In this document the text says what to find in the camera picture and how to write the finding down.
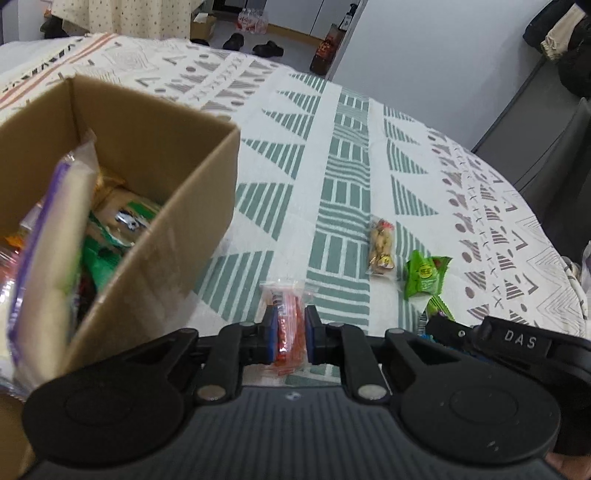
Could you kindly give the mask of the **person's right hand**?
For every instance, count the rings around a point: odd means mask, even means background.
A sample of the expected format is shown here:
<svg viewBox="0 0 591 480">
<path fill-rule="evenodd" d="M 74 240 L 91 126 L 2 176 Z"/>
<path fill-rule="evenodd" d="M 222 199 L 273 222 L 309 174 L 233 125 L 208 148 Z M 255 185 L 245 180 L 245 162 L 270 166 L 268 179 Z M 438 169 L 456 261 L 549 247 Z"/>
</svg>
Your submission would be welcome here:
<svg viewBox="0 0 591 480">
<path fill-rule="evenodd" d="M 591 478 L 590 456 L 568 456 L 549 453 L 546 461 L 564 477 L 570 480 L 589 480 Z"/>
</svg>

